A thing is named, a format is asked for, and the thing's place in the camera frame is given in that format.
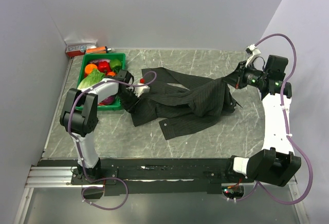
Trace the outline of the black pinstriped shirt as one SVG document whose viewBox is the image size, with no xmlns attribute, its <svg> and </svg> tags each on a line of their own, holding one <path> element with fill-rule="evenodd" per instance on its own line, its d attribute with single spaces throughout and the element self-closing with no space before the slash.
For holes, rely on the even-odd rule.
<svg viewBox="0 0 329 224">
<path fill-rule="evenodd" d="M 141 126 L 160 119 L 166 140 L 216 125 L 238 106 L 222 78 L 193 76 L 163 67 L 142 69 L 142 75 L 152 83 L 131 115 L 133 124 Z"/>
</svg>

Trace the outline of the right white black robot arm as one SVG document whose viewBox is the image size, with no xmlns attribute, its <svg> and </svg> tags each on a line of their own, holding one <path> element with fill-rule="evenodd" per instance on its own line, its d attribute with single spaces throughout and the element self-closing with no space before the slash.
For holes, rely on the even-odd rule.
<svg viewBox="0 0 329 224">
<path fill-rule="evenodd" d="M 262 70 L 255 68 L 255 59 L 251 56 L 239 62 L 223 80 L 236 89 L 250 85 L 259 90 L 265 114 L 263 147 L 250 158 L 232 156 L 231 165 L 224 170 L 225 177 L 236 182 L 244 175 L 251 180 L 283 187 L 301 167 L 301 158 L 295 155 L 286 131 L 292 98 L 291 84 L 283 82 L 288 59 L 270 55 Z"/>
</svg>

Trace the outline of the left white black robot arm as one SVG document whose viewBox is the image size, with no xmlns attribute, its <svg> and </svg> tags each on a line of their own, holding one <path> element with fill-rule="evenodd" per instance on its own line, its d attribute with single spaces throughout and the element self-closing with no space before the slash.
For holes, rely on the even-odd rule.
<svg viewBox="0 0 329 224">
<path fill-rule="evenodd" d="M 110 96 L 120 99 L 121 106 L 132 113 L 143 93 L 150 88 L 142 83 L 131 84 L 134 77 L 120 70 L 115 77 L 105 77 L 82 89 L 71 88 L 66 95 L 60 124 L 70 134 L 78 153 L 78 175 L 95 184 L 102 177 L 101 161 L 96 153 L 94 130 L 98 124 L 97 107 Z"/>
</svg>

